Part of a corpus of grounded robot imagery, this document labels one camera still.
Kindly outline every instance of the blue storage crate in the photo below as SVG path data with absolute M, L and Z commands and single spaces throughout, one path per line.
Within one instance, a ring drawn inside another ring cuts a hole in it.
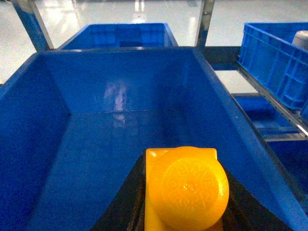
M 308 101 L 306 102 L 306 105 L 304 106 L 303 110 L 301 111 L 301 115 L 306 120 L 306 123 L 308 124 Z
M 302 204 L 308 214 L 308 141 L 273 141 L 268 144 L 306 194 Z
M 146 148 L 213 147 L 296 231 L 280 162 L 196 48 L 34 54 L 0 88 L 0 230 L 89 230 Z
M 308 23 L 246 23 L 239 63 L 285 106 L 308 98 L 308 51 L 292 45 Z
M 172 46 L 178 44 L 166 23 L 92 24 L 82 28 L 58 49 Z
M 265 98 L 238 96 L 235 99 L 262 135 L 298 133 Z

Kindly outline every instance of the embossed pattern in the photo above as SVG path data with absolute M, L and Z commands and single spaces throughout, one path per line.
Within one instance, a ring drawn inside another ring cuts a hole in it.
M 166 205 L 171 202 L 178 210 L 193 213 L 203 211 L 216 202 L 219 188 L 217 179 L 213 172 L 204 171 L 197 161 L 180 159 L 166 171 L 162 193 Z

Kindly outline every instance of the metal frame post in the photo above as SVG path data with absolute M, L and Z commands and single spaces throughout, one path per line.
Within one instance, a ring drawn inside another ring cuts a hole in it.
M 199 34 L 197 40 L 197 47 L 203 48 L 206 43 L 208 29 L 210 27 L 212 12 L 214 9 L 215 0 L 205 0 L 201 12 L 201 20 L 199 26 Z
M 12 0 L 12 4 L 35 49 L 38 52 L 53 50 L 51 39 L 34 0 Z

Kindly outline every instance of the metal rail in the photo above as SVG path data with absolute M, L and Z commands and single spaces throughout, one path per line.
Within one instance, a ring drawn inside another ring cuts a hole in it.
M 253 86 L 261 96 L 269 101 L 277 111 L 279 111 L 292 125 L 294 125 L 303 139 L 308 140 L 308 126 L 297 113 L 292 113 L 288 108 L 282 105 L 265 87 L 263 87 L 246 70 L 238 65 L 238 72 Z

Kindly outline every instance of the blue plastic bin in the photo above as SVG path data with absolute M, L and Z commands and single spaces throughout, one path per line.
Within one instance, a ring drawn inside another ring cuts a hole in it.
M 306 194 L 302 206 L 308 214 L 308 141 L 275 141 L 269 145 Z
M 58 49 L 172 46 L 178 44 L 167 23 L 92 24 L 82 28 Z
M 262 135 L 298 133 L 265 98 L 239 96 L 235 99 Z
M 146 148 L 213 147 L 296 231 L 279 162 L 196 48 L 47 51 L 0 88 L 0 230 L 89 230 Z
M 308 101 L 306 102 L 306 105 L 304 106 L 303 110 L 301 111 L 301 115 L 306 120 L 305 122 L 308 124 Z
M 291 109 L 308 98 L 308 51 L 292 45 L 308 23 L 246 23 L 239 64 Z

